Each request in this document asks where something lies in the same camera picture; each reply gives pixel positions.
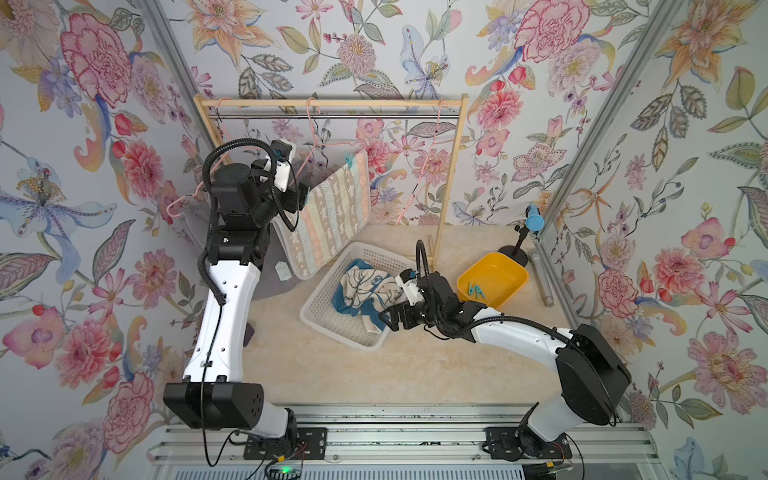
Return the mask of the cream blue cartoon towel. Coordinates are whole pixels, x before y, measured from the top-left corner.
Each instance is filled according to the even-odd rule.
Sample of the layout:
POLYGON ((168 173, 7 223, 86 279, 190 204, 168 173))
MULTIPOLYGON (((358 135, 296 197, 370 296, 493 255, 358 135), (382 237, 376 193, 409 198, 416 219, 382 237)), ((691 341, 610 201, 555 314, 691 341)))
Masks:
POLYGON ((367 333, 381 333, 387 324, 379 315, 404 299, 392 275, 358 259, 342 274, 331 304, 339 314, 359 317, 367 333))

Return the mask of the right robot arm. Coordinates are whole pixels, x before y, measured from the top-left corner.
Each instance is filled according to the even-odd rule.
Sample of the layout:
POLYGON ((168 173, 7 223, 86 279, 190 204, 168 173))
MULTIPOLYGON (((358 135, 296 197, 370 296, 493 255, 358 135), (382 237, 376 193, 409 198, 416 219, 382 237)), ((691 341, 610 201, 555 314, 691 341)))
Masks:
POLYGON ((482 450, 515 462, 560 454, 570 458, 570 429, 581 424, 613 426, 631 375, 601 332, 590 325, 559 331, 526 318, 508 316, 477 302, 461 300, 448 281, 429 267, 422 241, 416 266, 395 280, 403 302, 380 318, 391 331, 424 328, 442 341, 464 340, 522 355, 558 375, 560 391, 534 404, 515 427, 489 427, 482 450))

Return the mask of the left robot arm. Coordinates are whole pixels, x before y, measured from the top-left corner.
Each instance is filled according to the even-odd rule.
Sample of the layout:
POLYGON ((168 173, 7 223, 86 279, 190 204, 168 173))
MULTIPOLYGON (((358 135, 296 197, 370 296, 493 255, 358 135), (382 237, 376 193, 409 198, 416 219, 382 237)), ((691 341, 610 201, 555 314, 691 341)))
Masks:
POLYGON ((290 412, 244 380, 243 349, 252 297, 279 218, 304 206, 309 192, 293 167, 295 145, 236 139, 214 149, 203 166, 210 197, 206 245, 197 265, 209 295, 199 336, 182 377, 169 382, 163 403, 190 428, 235 429, 265 439, 289 432, 290 412))

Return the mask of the pastel striped bunny towel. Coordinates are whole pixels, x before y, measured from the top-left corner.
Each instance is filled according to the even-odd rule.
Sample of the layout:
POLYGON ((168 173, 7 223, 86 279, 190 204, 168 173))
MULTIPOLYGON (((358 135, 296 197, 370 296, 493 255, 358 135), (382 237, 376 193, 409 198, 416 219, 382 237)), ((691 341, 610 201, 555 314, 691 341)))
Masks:
POLYGON ((272 224, 292 273, 308 280, 362 231, 370 216, 368 156, 360 151, 352 168, 344 165, 313 187, 304 208, 288 216, 294 231, 279 218, 272 224))

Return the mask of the grey terry towel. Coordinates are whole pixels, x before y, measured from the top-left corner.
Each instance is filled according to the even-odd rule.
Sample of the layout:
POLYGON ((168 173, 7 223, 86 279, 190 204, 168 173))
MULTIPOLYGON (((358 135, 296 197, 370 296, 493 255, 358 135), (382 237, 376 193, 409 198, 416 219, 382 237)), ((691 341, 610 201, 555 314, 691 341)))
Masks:
MULTIPOLYGON (((187 200, 178 218, 183 232, 190 238, 199 253, 206 242, 209 205, 207 201, 187 200)), ((253 301, 275 297, 291 291, 300 280, 292 273, 287 255, 274 225, 269 227, 269 244, 261 270, 261 277, 252 295, 253 301)))

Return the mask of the white perforated plastic basket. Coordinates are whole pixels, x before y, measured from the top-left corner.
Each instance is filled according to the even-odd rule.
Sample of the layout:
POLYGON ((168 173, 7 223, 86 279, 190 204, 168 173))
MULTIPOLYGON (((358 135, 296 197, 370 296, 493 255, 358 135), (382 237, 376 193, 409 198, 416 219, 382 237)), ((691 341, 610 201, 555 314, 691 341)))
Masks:
POLYGON ((388 274, 398 275, 408 268, 414 269, 415 262, 402 255, 361 242, 347 246, 332 263, 300 310, 300 319, 314 330, 364 352, 378 350, 389 329, 369 332, 363 314, 340 313, 333 306, 335 292, 341 286, 341 279, 347 268, 356 260, 362 260, 372 267, 388 274))

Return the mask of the yellow plastic bin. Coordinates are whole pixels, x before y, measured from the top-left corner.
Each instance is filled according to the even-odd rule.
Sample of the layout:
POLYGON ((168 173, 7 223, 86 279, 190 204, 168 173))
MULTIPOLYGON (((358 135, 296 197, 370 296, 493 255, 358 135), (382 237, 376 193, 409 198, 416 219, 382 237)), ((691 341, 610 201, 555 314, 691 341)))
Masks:
POLYGON ((499 252, 491 252, 464 271, 457 280, 457 294, 462 301, 477 301, 499 310, 529 280, 527 270, 499 252), (468 283, 479 284, 486 300, 470 298, 468 283))

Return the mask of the wooden clothes rack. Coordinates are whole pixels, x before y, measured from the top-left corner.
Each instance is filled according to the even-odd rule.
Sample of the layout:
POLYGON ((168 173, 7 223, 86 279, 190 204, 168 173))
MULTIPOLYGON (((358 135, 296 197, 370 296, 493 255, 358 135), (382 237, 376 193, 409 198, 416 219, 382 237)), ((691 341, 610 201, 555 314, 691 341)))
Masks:
POLYGON ((406 139, 428 139, 430 144, 424 149, 424 160, 418 171, 417 181, 408 200, 403 204, 395 223, 400 224, 405 214, 419 195, 428 193, 428 187, 436 178, 444 188, 434 198, 441 204, 437 233, 428 237, 428 258, 434 266, 438 264, 444 226, 447 219, 447 206, 450 201, 456 165, 462 145, 462 134, 468 117, 469 96, 464 94, 459 99, 413 100, 413 99, 374 99, 374 100, 321 100, 309 97, 296 99, 231 99, 229 97, 208 99, 202 94, 193 98, 195 107, 203 121, 205 129, 216 147, 230 140, 223 122, 229 120, 291 120, 305 117, 308 120, 313 142, 307 146, 305 161, 317 159, 322 149, 330 147, 332 152, 341 156, 341 148, 347 146, 348 153, 362 152, 367 143, 363 140, 327 141, 313 130, 316 120, 386 120, 393 122, 421 120, 420 126, 404 128, 406 139))

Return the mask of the purple cube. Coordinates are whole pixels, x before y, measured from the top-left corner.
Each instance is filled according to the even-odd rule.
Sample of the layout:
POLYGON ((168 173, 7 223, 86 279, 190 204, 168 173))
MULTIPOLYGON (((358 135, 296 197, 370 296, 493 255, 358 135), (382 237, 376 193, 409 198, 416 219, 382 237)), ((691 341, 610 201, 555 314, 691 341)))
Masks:
POLYGON ((255 328, 250 324, 247 323, 245 326, 245 333, 243 338, 243 347, 247 347, 251 340, 253 339, 255 335, 255 328))

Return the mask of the silver metal cylinder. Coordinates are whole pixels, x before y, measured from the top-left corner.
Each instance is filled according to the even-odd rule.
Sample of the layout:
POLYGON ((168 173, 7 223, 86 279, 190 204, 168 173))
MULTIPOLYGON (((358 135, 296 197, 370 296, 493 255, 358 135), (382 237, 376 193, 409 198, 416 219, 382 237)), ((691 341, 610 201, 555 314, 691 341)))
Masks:
POLYGON ((542 302, 546 307, 551 308, 555 305, 554 295, 552 292, 552 287, 550 285, 550 282, 546 276, 543 258, 540 253, 538 253, 535 250, 532 250, 529 255, 529 259, 536 272, 537 284, 538 284, 539 292, 542 298, 542 302))

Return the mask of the black stand blue knob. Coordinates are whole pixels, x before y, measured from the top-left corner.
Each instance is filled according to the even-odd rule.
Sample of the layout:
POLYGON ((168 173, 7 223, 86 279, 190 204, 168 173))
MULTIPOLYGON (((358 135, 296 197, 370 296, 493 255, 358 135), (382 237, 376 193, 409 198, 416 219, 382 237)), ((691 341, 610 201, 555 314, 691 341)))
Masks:
POLYGON ((517 241, 514 245, 505 245, 498 249, 498 252, 507 256, 522 267, 529 263, 528 254, 523 250, 524 241, 531 233, 540 232, 545 225, 545 220, 538 206, 529 204, 525 210, 525 220, 522 224, 515 226, 518 233, 517 241))

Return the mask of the metal linear rail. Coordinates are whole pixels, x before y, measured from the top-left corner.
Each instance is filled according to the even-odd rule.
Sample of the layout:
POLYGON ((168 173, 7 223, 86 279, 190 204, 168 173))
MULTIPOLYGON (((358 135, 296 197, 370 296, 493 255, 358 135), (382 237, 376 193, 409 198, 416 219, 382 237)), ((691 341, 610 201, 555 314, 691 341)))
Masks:
POLYGON ((523 479, 550 461, 560 479, 665 479, 638 424, 581 424, 550 453, 514 460, 491 442, 529 410, 507 405, 294 405, 296 447, 227 430, 167 428, 151 479, 523 479))

